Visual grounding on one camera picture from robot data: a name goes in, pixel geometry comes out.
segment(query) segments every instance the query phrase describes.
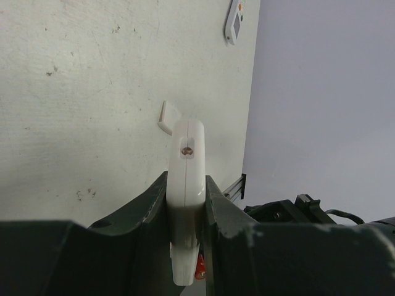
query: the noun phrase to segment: white wall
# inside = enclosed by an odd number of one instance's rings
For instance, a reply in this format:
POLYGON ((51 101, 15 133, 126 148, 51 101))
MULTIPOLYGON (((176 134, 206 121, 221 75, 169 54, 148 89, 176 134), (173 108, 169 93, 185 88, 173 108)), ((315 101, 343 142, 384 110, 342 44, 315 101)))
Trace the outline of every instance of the white wall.
POLYGON ((264 0, 245 204, 395 216, 395 1, 264 0))
POLYGON ((0 220, 87 226, 145 191, 168 168, 163 100, 203 122, 220 188, 238 179, 259 0, 238 46, 229 3, 1 1, 0 220))

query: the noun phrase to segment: white plastic device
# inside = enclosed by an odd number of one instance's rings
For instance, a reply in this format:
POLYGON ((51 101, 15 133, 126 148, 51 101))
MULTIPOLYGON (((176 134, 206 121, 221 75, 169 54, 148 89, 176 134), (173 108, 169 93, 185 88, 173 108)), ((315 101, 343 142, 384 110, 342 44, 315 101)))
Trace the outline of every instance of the white plastic device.
POLYGON ((173 127, 166 201, 170 220, 173 281, 193 283, 206 199, 204 127, 198 120, 179 120, 173 127))
POLYGON ((236 44, 242 21, 243 5, 240 3, 240 0, 233 0, 230 7, 227 24, 225 25, 225 37, 232 45, 236 44))

